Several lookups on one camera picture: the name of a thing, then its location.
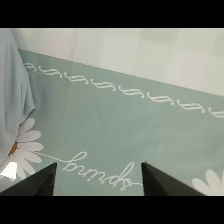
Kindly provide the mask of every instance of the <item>white wavy pattern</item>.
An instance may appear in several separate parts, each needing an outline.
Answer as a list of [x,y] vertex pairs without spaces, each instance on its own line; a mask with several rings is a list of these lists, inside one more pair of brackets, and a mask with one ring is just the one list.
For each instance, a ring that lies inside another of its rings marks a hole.
[[177,100],[177,104],[185,110],[201,110],[202,113],[205,113],[205,109],[198,103],[181,104],[180,100]]
[[104,88],[113,88],[113,91],[116,91],[116,87],[112,84],[112,83],[110,83],[110,82],[100,82],[100,83],[95,83],[95,82],[93,82],[94,80],[93,79],[91,79],[90,80],[91,81],[91,83],[94,85],[94,86],[96,86],[97,88],[99,88],[99,89],[104,89]]
[[41,72],[44,73],[44,75],[59,75],[60,78],[62,78],[62,74],[61,74],[57,69],[43,70],[43,69],[41,69],[41,66],[39,66],[38,68],[39,68],[39,70],[40,70]]
[[153,97],[153,96],[150,96],[149,92],[147,92],[147,96],[148,96],[149,99],[151,99],[154,102],[157,102],[157,103],[170,102],[170,104],[172,106],[174,105],[173,100],[171,100],[171,98],[168,97],[168,96],[155,96],[155,97]]
[[86,84],[89,83],[88,80],[84,76],[81,76],[81,75],[67,76],[67,73],[65,72],[64,76],[71,82],[85,81]]
[[118,89],[124,93],[125,95],[128,95],[128,96],[133,96],[133,95],[141,95],[141,98],[144,98],[144,94],[142,93],[141,90],[139,89],[127,89],[127,90],[124,90],[124,89],[121,89],[121,86],[119,85],[118,86]]
[[212,112],[212,108],[209,107],[208,108],[208,111],[214,115],[215,117],[218,117],[218,118],[224,118],[224,111],[219,111],[219,112]]
[[25,68],[33,68],[35,72],[37,71],[36,67],[31,63],[24,63],[24,66]]

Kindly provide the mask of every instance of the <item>checkered fabric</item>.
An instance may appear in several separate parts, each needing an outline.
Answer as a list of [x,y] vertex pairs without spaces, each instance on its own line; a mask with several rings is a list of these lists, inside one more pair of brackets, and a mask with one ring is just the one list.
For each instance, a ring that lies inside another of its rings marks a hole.
[[23,33],[20,46],[25,50],[224,95],[224,29],[83,28],[19,32]]

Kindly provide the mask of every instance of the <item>gray cloth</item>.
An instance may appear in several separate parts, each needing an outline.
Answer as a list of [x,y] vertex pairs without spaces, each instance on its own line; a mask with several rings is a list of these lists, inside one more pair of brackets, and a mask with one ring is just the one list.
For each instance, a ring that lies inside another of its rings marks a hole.
[[29,75],[12,33],[0,28],[0,165],[16,140],[19,125],[34,108]]

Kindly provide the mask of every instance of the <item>draped fabric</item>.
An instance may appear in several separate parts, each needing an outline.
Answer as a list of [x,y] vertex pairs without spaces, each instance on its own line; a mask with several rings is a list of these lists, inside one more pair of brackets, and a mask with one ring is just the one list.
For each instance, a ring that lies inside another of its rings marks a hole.
[[35,108],[29,75],[10,29],[0,29],[0,164],[11,150],[19,125]]

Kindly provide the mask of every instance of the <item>dark object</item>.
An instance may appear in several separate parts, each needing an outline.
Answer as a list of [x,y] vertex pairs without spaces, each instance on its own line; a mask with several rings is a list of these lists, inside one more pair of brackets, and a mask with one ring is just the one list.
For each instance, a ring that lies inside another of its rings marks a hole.
[[145,196],[204,196],[148,163],[141,166]]
[[57,163],[0,193],[0,196],[53,196]]

